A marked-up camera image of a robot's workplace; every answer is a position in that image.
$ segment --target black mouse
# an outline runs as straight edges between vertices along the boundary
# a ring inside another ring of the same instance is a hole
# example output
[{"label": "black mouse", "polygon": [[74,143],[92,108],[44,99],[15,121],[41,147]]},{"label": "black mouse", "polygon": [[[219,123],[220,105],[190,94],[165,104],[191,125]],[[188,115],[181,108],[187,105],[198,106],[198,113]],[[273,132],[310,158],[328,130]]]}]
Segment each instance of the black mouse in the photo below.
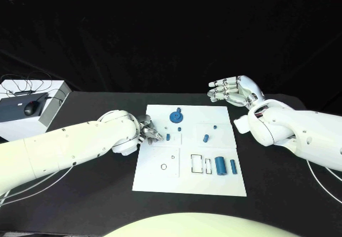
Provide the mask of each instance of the black mouse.
[{"label": "black mouse", "polygon": [[27,116],[32,116],[34,113],[37,112],[38,110],[38,106],[40,106],[40,102],[38,101],[32,101],[27,106],[25,106],[25,109],[24,109],[24,113]]}]

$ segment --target black backdrop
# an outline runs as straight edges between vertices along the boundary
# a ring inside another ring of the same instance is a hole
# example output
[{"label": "black backdrop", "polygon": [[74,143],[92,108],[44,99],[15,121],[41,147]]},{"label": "black backdrop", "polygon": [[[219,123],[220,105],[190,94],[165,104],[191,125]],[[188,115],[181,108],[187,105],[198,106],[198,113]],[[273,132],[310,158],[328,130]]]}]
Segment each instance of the black backdrop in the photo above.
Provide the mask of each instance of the black backdrop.
[{"label": "black backdrop", "polygon": [[249,75],[265,93],[342,114],[338,1],[8,0],[0,22],[0,74],[44,70],[76,90],[167,93]]}]

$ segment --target white paper sheet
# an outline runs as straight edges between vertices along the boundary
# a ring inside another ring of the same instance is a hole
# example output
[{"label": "white paper sheet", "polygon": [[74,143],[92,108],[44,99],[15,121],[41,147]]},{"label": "white paper sheet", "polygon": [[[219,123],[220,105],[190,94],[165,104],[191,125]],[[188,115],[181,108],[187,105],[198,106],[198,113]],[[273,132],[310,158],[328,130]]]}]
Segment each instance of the white paper sheet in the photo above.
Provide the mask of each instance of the white paper sheet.
[{"label": "white paper sheet", "polygon": [[[170,116],[178,107],[184,121],[172,123]],[[227,107],[149,105],[146,114],[152,116],[165,139],[151,146],[148,142],[141,146],[133,190],[246,197]],[[208,143],[204,142],[206,134],[210,135]],[[193,173],[193,155],[203,156],[203,173]],[[224,176],[217,174],[216,157],[226,158],[229,174]],[[211,160],[213,174],[207,173],[207,159]],[[232,159],[236,160],[237,174],[232,171]]]}]

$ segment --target black table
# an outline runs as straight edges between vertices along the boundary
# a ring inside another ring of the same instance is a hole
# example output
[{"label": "black table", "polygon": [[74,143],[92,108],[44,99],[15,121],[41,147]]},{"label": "black table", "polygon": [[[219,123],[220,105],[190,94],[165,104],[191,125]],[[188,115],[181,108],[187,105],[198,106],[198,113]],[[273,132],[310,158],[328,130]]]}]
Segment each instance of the black table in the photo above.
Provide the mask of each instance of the black table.
[{"label": "black table", "polygon": [[[305,108],[295,97],[272,97],[297,109]],[[139,116],[148,104],[227,106],[232,122],[247,114],[246,108],[226,101],[213,103],[206,94],[73,92],[50,131],[97,120],[116,109]],[[125,157],[110,151],[79,165],[45,192],[0,208],[0,231],[102,236],[144,218],[206,212],[256,220],[302,236],[341,236],[342,205],[320,187],[307,160],[284,147],[263,147],[236,127],[234,134],[247,197],[135,192],[139,153]],[[321,166],[314,165],[314,169],[330,190],[342,197],[337,178]]]}]

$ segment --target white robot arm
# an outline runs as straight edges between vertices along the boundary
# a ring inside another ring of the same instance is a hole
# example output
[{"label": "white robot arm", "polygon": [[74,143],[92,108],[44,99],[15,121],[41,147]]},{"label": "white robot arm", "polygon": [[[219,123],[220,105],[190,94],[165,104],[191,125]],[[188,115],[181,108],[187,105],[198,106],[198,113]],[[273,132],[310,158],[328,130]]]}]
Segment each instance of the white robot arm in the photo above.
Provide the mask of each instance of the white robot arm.
[{"label": "white robot arm", "polygon": [[99,121],[0,144],[0,195],[31,180],[100,157],[110,149],[126,156],[146,138],[149,144],[162,140],[151,116],[138,119],[126,111],[110,111]]},{"label": "white robot arm", "polygon": [[211,82],[210,86],[217,86],[208,92],[213,102],[226,99],[250,109],[249,115],[234,121],[240,133],[252,131],[265,146],[284,146],[299,157],[342,171],[342,117],[297,111],[284,102],[268,100],[247,76]]}]

